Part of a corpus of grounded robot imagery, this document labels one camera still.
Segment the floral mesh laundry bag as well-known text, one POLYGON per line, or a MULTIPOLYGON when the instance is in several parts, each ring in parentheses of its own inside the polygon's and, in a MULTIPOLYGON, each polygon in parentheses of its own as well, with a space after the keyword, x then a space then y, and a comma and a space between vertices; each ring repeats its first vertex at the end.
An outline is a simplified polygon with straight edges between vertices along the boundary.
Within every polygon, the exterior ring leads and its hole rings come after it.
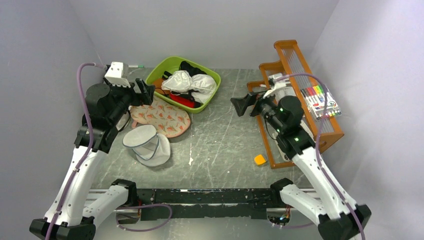
POLYGON ((189 114, 182 108, 154 96, 150 105, 132 106, 130 115, 132 128, 138 125, 152 125, 159 134, 167 138, 182 135, 191 125, 189 114))

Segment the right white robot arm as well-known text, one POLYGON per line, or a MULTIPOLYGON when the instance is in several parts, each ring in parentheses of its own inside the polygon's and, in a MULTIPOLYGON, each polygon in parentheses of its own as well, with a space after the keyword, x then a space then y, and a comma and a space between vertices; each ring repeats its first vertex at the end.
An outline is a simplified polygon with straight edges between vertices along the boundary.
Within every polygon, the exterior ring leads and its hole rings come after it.
POLYGON ((319 151, 319 141, 301 126, 304 115, 296 96, 285 96, 278 103, 273 96, 248 93, 233 97, 231 103, 239 117, 253 106, 250 116, 262 116, 276 131, 279 149, 302 171, 319 199, 305 193, 294 183, 282 179, 273 184, 270 202, 275 207, 287 204, 315 226, 324 240, 363 240, 365 226, 372 213, 370 208, 357 202, 343 189, 331 173, 319 151))

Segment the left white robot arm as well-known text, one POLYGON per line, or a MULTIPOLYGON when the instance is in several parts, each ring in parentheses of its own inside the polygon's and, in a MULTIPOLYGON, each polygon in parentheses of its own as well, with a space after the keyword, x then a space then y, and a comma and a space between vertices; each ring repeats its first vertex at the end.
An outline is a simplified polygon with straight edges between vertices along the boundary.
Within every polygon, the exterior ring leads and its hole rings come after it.
POLYGON ((81 93, 84 114, 69 169, 44 217, 31 222, 33 235, 42 240, 91 240, 115 209, 141 204, 136 184, 124 179, 115 180, 93 203, 86 205, 86 199, 119 132, 119 121, 129 107, 152 104, 154 92, 153 85, 136 79, 128 86, 97 83, 81 93))

